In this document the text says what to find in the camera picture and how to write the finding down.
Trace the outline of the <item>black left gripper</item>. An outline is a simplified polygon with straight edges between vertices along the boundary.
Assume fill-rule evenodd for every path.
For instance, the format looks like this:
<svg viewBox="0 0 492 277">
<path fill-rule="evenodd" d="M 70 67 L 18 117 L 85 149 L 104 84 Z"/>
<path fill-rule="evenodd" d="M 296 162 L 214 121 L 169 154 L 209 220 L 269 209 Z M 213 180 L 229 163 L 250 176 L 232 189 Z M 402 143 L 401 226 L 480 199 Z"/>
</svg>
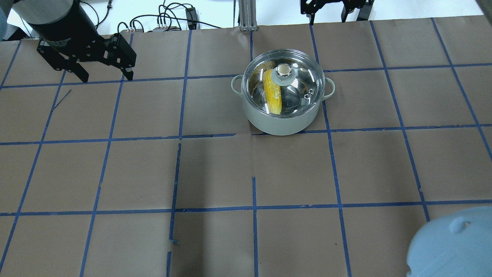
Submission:
<svg viewBox="0 0 492 277">
<path fill-rule="evenodd" d="M 89 74 L 81 62 L 100 62 L 118 68 L 126 80 L 134 78 L 136 52 L 121 33 L 104 38 L 86 16 L 65 17 L 38 24 L 37 52 L 56 71 L 66 70 L 87 83 Z"/>
</svg>

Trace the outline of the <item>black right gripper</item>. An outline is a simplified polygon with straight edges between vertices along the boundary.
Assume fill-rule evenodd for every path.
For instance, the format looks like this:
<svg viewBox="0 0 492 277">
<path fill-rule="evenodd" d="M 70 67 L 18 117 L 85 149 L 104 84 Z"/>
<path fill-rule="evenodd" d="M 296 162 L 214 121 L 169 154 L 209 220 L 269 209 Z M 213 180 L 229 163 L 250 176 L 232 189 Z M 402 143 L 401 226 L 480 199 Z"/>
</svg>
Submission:
<svg viewBox="0 0 492 277">
<path fill-rule="evenodd" d="M 315 16 L 322 9 L 334 7 L 339 11 L 341 22 L 346 22 L 350 14 L 355 13 L 355 20 L 369 20 L 374 0 L 301 0 L 300 13 L 309 18 L 309 25 L 312 26 Z"/>
</svg>

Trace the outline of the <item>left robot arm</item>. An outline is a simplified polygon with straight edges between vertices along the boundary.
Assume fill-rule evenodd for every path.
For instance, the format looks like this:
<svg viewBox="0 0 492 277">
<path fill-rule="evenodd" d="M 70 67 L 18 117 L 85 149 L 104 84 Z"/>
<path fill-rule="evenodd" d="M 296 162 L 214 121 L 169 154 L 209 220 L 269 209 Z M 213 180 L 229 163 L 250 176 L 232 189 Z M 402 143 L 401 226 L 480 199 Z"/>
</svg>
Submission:
<svg viewBox="0 0 492 277">
<path fill-rule="evenodd" d="M 89 74 L 81 63 L 100 62 L 133 80 L 136 52 L 121 33 L 102 37 L 78 0 L 2 0 L 1 35 L 11 10 L 38 33 L 37 52 L 52 69 L 66 70 L 86 83 Z"/>
</svg>

